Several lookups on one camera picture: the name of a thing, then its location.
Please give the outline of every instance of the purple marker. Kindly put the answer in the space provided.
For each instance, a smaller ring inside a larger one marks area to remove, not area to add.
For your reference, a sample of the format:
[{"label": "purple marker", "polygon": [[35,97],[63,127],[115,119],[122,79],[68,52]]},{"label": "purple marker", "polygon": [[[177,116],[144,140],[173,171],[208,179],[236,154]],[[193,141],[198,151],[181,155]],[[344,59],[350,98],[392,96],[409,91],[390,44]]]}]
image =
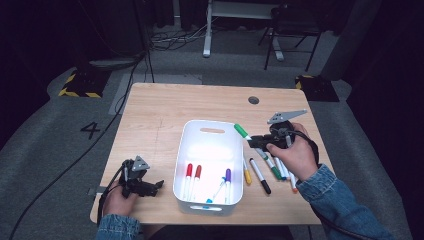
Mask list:
[{"label": "purple marker", "polygon": [[231,170],[227,168],[225,172],[225,204],[230,204],[230,194],[231,194]]}]

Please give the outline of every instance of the desk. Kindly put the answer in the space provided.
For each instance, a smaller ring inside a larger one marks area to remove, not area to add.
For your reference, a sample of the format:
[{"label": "desk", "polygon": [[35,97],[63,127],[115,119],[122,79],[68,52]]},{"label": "desk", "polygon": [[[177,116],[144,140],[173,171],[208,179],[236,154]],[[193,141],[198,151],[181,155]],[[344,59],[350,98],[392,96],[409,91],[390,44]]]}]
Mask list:
[{"label": "desk", "polygon": [[[248,98],[259,99],[257,105]],[[320,162],[330,163],[327,151],[302,91],[252,87],[135,83],[116,133],[100,185],[106,186],[125,159],[140,154],[149,164],[144,181],[165,180],[156,197],[139,198],[132,217],[143,224],[320,224],[309,204],[291,191],[289,182],[278,182],[265,161],[244,141],[246,158],[257,164],[272,190],[267,196],[251,166],[252,184],[227,217],[183,214],[173,194],[173,177],[184,124],[193,119],[239,123],[250,135],[269,133],[266,123],[277,111],[307,113],[295,119],[302,123],[319,147]],[[91,211],[97,219],[97,196]]]},{"label": "desk", "polygon": [[[242,3],[242,2],[220,2],[209,0],[207,12],[207,28],[203,56],[210,57],[212,43],[212,16],[235,17],[253,19],[271,19],[271,9],[278,4]],[[274,49],[281,49],[277,38],[272,42]],[[275,51],[277,60],[283,61],[284,56],[280,50]]]}]

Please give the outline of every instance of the hand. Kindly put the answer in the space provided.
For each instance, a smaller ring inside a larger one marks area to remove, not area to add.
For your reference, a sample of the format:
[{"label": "hand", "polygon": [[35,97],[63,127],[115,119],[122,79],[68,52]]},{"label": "hand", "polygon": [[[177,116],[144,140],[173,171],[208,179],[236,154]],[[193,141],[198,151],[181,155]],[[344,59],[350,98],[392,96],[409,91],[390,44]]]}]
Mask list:
[{"label": "hand", "polygon": [[[308,132],[299,123],[292,123],[294,130],[303,132],[309,137]],[[317,170],[315,157],[309,143],[300,136],[295,137],[294,143],[287,149],[281,149],[274,144],[267,144],[268,151],[281,159],[287,169],[301,181],[307,180]]]},{"label": "hand", "polygon": [[113,182],[110,189],[112,190],[107,195],[103,206],[103,215],[117,214],[121,216],[129,216],[138,195],[130,193],[128,198],[124,198],[124,196],[122,196],[122,186],[118,185],[118,181]]}]

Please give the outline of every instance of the person's left hand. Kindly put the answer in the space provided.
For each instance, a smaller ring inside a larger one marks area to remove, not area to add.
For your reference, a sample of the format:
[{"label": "person's left hand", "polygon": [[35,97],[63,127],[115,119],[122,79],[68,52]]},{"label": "person's left hand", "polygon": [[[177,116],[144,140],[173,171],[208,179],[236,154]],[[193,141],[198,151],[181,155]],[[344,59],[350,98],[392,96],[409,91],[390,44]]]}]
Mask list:
[{"label": "person's left hand", "polygon": [[122,186],[118,186],[118,181],[113,182],[110,189],[112,190],[107,195],[103,206],[103,215],[117,214],[121,216],[129,216],[135,202],[137,201],[138,195],[130,193],[128,198],[122,196]]}]

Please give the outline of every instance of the green marker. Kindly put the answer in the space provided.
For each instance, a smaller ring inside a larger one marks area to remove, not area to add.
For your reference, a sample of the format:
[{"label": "green marker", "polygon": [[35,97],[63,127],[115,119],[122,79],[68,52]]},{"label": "green marker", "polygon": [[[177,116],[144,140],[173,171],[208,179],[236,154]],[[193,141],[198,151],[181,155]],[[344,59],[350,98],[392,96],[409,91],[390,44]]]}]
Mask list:
[{"label": "green marker", "polygon": [[[234,124],[234,128],[237,130],[237,132],[246,140],[252,140],[252,138],[247,134],[247,132],[240,126],[240,124],[236,123]],[[268,155],[262,151],[260,148],[255,148],[255,151],[261,156],[263,160],[268,164],[268,166],[271,168],[272,172],[274,173],[275,177],[278,180],[282,180],[280,171],[278,171],[277,167],[274,165],[274,163],[271,162],[271,160],[268,158]]]}]

